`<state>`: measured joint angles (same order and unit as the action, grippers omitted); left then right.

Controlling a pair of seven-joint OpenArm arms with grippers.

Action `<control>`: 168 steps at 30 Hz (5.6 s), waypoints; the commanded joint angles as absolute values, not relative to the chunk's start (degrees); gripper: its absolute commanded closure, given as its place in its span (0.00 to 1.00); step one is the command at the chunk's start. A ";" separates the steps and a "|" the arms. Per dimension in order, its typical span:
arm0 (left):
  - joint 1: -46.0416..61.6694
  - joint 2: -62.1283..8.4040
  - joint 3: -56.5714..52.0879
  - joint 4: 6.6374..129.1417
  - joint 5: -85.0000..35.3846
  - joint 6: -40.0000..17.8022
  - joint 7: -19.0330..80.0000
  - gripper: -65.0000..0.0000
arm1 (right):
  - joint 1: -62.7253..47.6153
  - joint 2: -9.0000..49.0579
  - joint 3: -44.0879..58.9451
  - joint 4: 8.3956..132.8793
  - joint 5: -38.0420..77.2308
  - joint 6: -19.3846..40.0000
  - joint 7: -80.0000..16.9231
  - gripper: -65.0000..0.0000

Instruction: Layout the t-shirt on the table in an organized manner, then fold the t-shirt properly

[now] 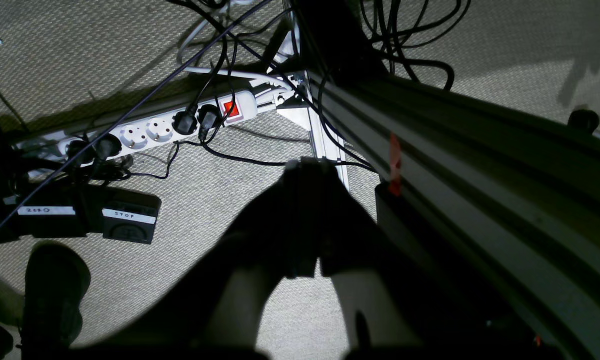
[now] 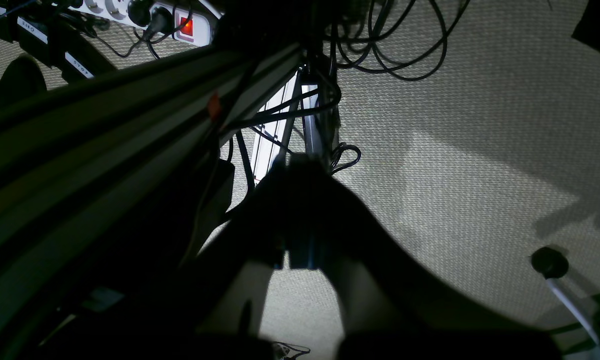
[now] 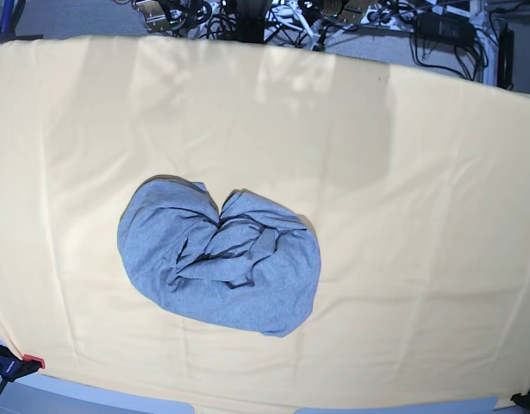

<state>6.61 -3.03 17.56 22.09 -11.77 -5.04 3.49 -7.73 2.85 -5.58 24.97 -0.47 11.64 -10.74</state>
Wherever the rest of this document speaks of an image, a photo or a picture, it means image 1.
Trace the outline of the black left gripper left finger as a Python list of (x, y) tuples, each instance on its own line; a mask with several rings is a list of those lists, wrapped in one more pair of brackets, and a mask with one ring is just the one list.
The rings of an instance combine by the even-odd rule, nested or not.
[(77, 360), (258, 358), (266, 301), (287, 275), (293, 176), (316, 170), (293, 160), (252, 199), (213, 248), (147, 312), (119, 332), (74, 352)]

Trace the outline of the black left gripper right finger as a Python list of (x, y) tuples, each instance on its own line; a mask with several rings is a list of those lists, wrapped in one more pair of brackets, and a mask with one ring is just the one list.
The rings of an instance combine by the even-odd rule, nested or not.
[(425, 272), (346, 191), (336, 166), (316, 162), (321, 210), (314, 250), (338, 297), (348, 360), (473, 360), (482, 319), (460, 292)]

